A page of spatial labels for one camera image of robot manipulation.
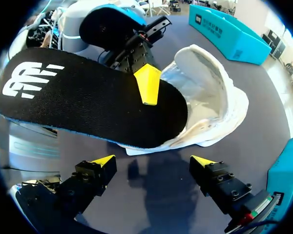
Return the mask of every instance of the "new balance logo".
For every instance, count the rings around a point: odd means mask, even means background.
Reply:
[[[2,93],[7,96],[15,97],[18,94],[18,91],[40,91],[42,88],[26,84],[26,83],[48,83],[48,79],[43,79],[36,77],[36,75],[40,76],[51,76],[54,77],[57,73],[50,72],[46,70],[40,70],[42,67],[41,62],[22,62],[19,64],[14,71],[12,72],[11,78],[6,82],[3,87]],[[49,64],[47,66],[48,69],[55,70],[63,70],[64,67]],[[22,93],[22,98],[33,99],[35,96],[32,94]]]

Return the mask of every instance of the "cable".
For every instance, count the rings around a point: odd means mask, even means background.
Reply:
[[[105,52],[105,50],[103,50],[103,51],[100,53],[100,55],[98,56],[98,60],[97,60],[97,62],[99,62],[100,56],[101,56],[104,52]]]
[[[245,231],[249,230],[249,229],[253,229],[253,228],[257,228],[259,226],[263,226],[266,224],[277,224],[278,221],[275,220],[264,220],[261,222],[257,222],[257,223],[251,223],[250,225],[244,226],[243,228],[231,233],[231,234],[243,234]]]
[[[53,33],[54,33],[54,28],[55,28],[55,25],[57,24],[57,20],[55,20],[53,22],[53,27],[52,27],[52,31],[51,31],[51,38],[50,38],[50,43],[49,43],[49,48],[52,47],[52,39],[53,39]]]
[[[47,3],[47,5],[44,7],[44,9],[40,13],[45,12],[46,9],[49,7],[49,5],[50,5],[51,2],[52,2],[52,0],[49,0],[49,2]]]
[[[62,50],[62,37],[63,37],[63,32],[60,32],[59,41],[58,41],[58,50]]]

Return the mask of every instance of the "insole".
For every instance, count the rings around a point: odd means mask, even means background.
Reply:
[[[7,64],[0,114],[139,148],[175,138],[188,118],[184,97],[163,80],[157,105],[144,105],[133,74],[47,48],[23,50]]]

